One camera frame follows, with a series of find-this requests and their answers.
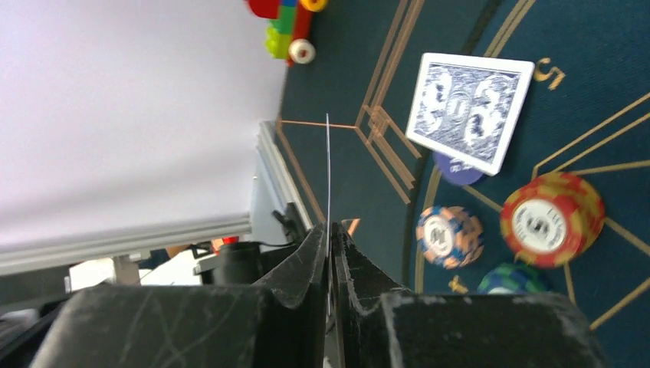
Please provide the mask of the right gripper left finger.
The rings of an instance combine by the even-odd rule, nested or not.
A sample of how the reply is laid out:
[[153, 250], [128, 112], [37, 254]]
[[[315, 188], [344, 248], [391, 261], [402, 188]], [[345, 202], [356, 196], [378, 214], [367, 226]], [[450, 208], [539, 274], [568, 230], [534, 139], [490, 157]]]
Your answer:
[[327, 237], [251, 285], [99, 286], [61, 309], [34, 367], [320, 367]]

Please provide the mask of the blue backed playing card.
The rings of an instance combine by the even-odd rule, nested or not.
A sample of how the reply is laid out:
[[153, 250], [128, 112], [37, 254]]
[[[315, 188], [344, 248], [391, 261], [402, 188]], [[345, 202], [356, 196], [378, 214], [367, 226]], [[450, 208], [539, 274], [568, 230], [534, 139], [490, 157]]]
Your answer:
[[331, 316], [331, 302], [332, 302], [332, 297], [331, 297], [331, 266], [330, 266], [330, 248], [331, 248], [331, 235], [330, 235], [330, 230], [331, 230], [331, 221], [330, 221], [330, 216], [331, 216], [331, 148], [330, 148], [330, 117], [329, 113], [326, 112], [326, 158], [327, 158], [327, 217], [326, 217], [326, 251], [325, 251], [325, 265], [326, 270], [328, 272], [327, 274], [327, 281], [328, 281], [328, 286], [327, 286], [327, 302], [326, 302], [326, 320], [329, 321], [330, 316]]
[[424, 53], [405, 136], [497, 175], [534, 69], [532, 61]]

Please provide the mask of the orange poker chip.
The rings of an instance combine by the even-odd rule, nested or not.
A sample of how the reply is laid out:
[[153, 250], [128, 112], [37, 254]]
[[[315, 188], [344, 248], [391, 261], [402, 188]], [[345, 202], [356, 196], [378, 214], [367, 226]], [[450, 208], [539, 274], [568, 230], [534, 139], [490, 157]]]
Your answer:
[[585, 252], [605, 224], [604, 201], [585, 179], [549, 172], [511, 193], [500, 213], [514, 257], [538, 268], [562, 266]]

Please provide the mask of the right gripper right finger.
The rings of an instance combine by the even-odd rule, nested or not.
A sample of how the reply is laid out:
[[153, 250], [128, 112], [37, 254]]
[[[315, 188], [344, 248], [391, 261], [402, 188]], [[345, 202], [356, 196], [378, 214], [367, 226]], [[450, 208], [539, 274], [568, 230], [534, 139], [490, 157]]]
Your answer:
[[342, 367], [605, 367], [586, 318], [563, 295], [417, 294], [330, 227]]

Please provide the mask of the teal poker chip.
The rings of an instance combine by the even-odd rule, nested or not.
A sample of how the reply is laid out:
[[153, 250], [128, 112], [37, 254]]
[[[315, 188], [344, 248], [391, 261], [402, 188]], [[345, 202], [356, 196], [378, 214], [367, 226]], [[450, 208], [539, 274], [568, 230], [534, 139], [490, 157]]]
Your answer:
[[489, 271], [477, 287], [479, 294], [530, 294], [551, 291], [550, 282], [524, 263], [503, 263]]

